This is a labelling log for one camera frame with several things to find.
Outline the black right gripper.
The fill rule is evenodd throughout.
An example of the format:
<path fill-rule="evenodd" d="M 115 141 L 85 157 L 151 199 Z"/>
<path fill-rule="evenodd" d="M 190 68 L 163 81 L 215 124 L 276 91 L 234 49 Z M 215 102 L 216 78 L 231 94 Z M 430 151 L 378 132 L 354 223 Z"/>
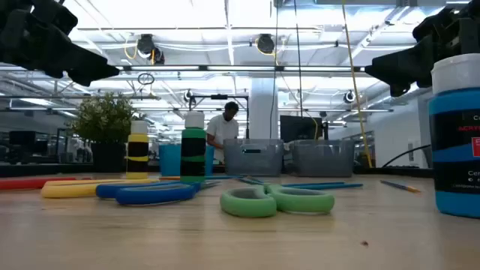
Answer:
<path fill-rule="evenodd" d="M 432 86 L 434 62 L 452 56 L 479 53 L 479 0 L 448 3 L 426 17 L 413 32 L 414 47 L 372 60 L 364 72 L 389 85 L 390 95 L 405 95 L 415 83 Z"/>

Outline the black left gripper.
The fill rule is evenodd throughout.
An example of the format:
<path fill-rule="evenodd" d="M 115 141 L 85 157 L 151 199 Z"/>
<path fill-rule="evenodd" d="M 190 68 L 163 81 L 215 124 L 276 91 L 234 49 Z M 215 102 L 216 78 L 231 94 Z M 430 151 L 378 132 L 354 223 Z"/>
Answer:
<path fill-rule="evenodd" d="M 119 75 L 106 58 L 71 43 L 77 23 L 62 1 L 1 0 L 1 61 L 56 79 L 66 73 L 82 86 Z"/>

